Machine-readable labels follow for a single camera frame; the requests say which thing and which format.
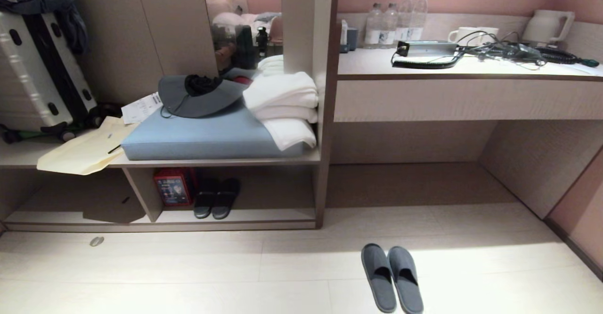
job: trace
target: mirror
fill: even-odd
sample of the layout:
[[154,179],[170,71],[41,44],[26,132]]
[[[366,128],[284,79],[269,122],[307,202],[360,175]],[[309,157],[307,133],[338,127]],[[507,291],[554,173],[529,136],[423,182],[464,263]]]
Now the mirror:
[[283,54],[281,0],[205,0],[220,74]]

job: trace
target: suitcase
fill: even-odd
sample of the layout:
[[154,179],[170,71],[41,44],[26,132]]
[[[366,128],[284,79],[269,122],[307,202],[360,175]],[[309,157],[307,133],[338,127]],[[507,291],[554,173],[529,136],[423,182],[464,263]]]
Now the suitcase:
[[2,127],[61,138],[68,125],[99,126],[101,119],[90,118],[95,107],[54,15],[0,12]]

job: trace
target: gray hat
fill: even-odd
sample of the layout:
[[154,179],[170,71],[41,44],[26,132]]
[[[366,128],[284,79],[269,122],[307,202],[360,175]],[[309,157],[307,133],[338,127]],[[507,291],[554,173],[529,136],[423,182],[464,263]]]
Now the gray hat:
[[200,118],[230,106],[247,88],[245,84],[221,78],[164,76],[159,81],[159,98],[174,116]]

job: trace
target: slipper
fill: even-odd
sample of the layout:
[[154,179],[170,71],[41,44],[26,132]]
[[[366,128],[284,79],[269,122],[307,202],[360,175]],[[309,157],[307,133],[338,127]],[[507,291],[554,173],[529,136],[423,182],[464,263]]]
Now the slipper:
[[198,219],[205,219],[212,211],[213,204],[216,202],[218,185],[217,179],[202,179],[199,186],[199,193],[195,195],[195,206],[193,213]]
[[232,205],[235,203],[235,199],[239,196],[241,191],[241,183],[237,179],[228,179],[220,183],[220,191],[218,191],[218,198],[216,203],[213,205],[212,215],[216,220],[225,219]]
[[384,313],[393,313],[396,310],[396,294],[392,287],[390,263],[385,252],[378,245],[369,243],[362,248],[361,256],[377,308]]
[[416,281],[413,256],[402,247],[393,247],[387,254],[387,258],[390,261],[391,274],[394,277],[394,286],[398,291],[402,309],[408,314],[422,313],[423,299]]

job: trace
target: desk drawer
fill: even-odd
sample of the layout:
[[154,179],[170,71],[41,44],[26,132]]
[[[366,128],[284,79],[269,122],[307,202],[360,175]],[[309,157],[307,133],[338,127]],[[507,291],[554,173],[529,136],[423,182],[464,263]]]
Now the desk drawer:
[[335,122],[603,119],[603,82],[339,81]]

